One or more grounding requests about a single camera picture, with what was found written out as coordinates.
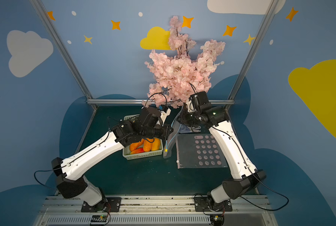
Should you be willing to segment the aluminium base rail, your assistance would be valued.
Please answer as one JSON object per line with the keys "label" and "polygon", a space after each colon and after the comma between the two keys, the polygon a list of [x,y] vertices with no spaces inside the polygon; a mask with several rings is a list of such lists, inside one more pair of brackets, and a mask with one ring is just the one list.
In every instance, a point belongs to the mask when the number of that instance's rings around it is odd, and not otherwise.
{"label": "aluminium base rail", "polygon": [[196,212],[194,195],[112,195],[122,198],[119,212],[81,212],[83,201],[48,196],[35,226],[90,226],[93,215],[107,215],[105,226],[276,226],[264,195],[230,200],[230,212]]}

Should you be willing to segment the small circuit board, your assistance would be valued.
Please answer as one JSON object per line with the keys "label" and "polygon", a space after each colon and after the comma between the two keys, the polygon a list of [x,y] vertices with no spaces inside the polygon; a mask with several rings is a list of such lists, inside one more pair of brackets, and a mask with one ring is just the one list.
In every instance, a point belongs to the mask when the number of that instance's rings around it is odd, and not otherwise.
{"label": "small circuit board", "polygon": [[93,215],[90,218],[90,225],[91,226],[104,226],[108,222],[108,216],[107,215]]}

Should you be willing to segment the clear pink-dotted zip bag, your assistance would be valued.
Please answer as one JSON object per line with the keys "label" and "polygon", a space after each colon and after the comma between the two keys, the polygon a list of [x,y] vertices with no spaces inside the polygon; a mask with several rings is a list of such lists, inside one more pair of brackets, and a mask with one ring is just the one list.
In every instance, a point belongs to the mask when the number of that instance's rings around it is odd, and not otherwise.
{"label": "clear pink-dotted zip bag", "polygon": [[178,169],[227,168],[224,154],[211,134],[182,134],[176,140]]}

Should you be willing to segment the pink cherry blossom tree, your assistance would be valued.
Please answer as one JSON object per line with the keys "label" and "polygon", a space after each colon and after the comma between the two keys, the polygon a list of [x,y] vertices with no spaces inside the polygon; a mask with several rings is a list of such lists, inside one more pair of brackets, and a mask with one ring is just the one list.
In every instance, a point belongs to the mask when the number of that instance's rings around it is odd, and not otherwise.
{"label": "pink cherry blossom tree", "polygon": [[212,86],[210,75],[218,66],[217,57],[225,49],[225,42],[208,40],[200,47],[202,52],[192,60],[190,50],[196,41],[181,33],[184,24],[178,16],[173,16],[169,25],[168,45],[177,55],[168,56],[155,50],[149,54],[150,61],[145,64],[156,82],[149,85],[148,99],[142,102],[145,106],[154,102],[156,106],[170,103],[173,108],[178,108],[190,95],[208,92]]}

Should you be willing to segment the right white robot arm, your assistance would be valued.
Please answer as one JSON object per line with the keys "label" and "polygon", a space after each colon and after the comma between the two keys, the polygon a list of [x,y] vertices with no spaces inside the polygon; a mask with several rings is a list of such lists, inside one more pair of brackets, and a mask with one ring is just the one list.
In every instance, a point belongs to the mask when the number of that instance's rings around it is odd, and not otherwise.
{"label": "right white robot arm", "polygon": [[223,202],[246,194],[266,179],[265,171],[257,169],[243,150],[225,108],[212,106],[206,92],[190,95],[178,121],[189,127],[205,125],[228,163],[232,178],[207,194],[212,210],[219,210]]}

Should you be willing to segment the white perforated plastic basket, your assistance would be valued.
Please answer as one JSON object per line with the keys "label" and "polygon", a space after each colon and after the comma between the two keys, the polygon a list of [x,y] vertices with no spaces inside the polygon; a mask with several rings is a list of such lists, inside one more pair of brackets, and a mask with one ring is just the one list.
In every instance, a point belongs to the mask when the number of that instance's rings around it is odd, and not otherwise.
{"label": "white perforated plastic basket", "polygon": [[[124,120],[132,120],[134,121],[135,118],[138,117],[139,114],[137,115],[126,115],[124,117]],[[149,152],[142,152],[142,153],[134,153],[131,154],[130,151],[130,146],[123,148],[122,150],[122,155],[124,158],[126,158],[127,160],[134,160],[134,159],[141,159],[141,158],[147,158],[147,157],[153,157],[153,156],[158,156],[158,155],[162,155],[163,154],[163,144],[162,144],[162,140],[160,139],[159,142],[159,149],[155,150],[155,151],[149,151]]]}

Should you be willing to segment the orange yellow mango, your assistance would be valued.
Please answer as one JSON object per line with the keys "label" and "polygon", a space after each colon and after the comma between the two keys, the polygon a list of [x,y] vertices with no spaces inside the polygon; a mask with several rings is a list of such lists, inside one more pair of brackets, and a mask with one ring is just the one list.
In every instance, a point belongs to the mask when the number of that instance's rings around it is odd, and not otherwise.
{"label": "orange yellow mango", "polygon": [[160,150],[160,139],[155,138],[154,142],[152,143],[151,151],[157,151]]}

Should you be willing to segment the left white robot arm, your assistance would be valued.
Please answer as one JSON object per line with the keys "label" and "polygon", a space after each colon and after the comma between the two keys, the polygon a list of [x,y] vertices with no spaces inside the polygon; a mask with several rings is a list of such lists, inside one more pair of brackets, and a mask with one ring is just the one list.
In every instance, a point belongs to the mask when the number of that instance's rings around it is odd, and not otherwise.
{"label": "left white robot arm", "polygon": [[94,211],[104,211],[107,204],[102,189],[94,186],[85,173],[109,155],[141,140],[152,138],[166,141],[174,131],[165,124],[171,109],[143,107],[135,120],[123,120],[110,128],[99,140],[79,153],[62,159],[55,158],[51,164],[56,175],[56,187],[65,199],[79,198],[84,206]]}

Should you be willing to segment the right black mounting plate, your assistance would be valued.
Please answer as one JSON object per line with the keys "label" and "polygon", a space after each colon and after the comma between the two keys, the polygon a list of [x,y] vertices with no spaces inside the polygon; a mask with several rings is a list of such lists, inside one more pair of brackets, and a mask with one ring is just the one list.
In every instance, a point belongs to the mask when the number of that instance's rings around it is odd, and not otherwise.
{"label": "right black mounting plate", "polygon": [[211,196],[195,195],[193,197],[196,212],[230,212],[232,204],[230,200],[216,203]]}

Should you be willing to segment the clear blue-zip bag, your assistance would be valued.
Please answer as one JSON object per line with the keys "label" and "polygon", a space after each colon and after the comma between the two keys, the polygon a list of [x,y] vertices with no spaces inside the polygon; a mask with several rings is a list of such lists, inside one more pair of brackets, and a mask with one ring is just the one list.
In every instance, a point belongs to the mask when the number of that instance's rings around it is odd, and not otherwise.
{"label": "clear blue-zip bag", "polygon": [[183,111],[183,108],[181,108],[181,110],[179,111],[179,113],[175,116],[174,120],[171,123],[171,127],[173,129],[173,132],[169,135],[165,146],[164,146],[164,150],[163,150],[163,158],[169,158],[172,155],[172,148],[173,145],[175,144],[177,135],[179,133],[179,130],[181,128],[181,123],[178,121],[178,118],[180,117],[181,113]]}

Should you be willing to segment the black mounting plate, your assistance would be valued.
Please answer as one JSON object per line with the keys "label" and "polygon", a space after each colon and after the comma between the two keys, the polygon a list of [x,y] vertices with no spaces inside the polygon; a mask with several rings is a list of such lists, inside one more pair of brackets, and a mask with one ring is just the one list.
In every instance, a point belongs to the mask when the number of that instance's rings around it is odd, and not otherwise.
{"label": "black mounting plate", "polygon": [[230,212],[232,204],[230,200],[216,203],[211,196],[195,195],[193,197],[196,212]]}
{"label": "black mounting plate", "polygon": [[81,212],[119,212],[121,201],[122,198],[120,197],[106,197],[94,206],[90,206],[84,201]]}

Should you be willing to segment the red orange mango front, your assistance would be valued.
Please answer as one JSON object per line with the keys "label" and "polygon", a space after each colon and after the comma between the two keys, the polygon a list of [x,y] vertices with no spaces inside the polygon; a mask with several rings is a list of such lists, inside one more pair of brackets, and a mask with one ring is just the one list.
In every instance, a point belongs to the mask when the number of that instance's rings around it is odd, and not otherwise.
{"label": "red orange mango front", "polygon": [[144,149],[143,148],[138,148],[136,150],[133,150],[130,154],[138,154],[138,153],[144,153]]}

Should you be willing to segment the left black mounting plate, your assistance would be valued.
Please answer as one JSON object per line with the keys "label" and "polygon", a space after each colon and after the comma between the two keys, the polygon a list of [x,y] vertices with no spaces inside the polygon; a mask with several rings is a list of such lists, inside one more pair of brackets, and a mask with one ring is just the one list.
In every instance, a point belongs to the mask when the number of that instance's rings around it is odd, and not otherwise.
{"label": "left black mounting plate", "polygon": [[84,201],[81,212],[119,212],[121,201],[122,198],[120,197],[106,197],[94,206],[90,206]]}

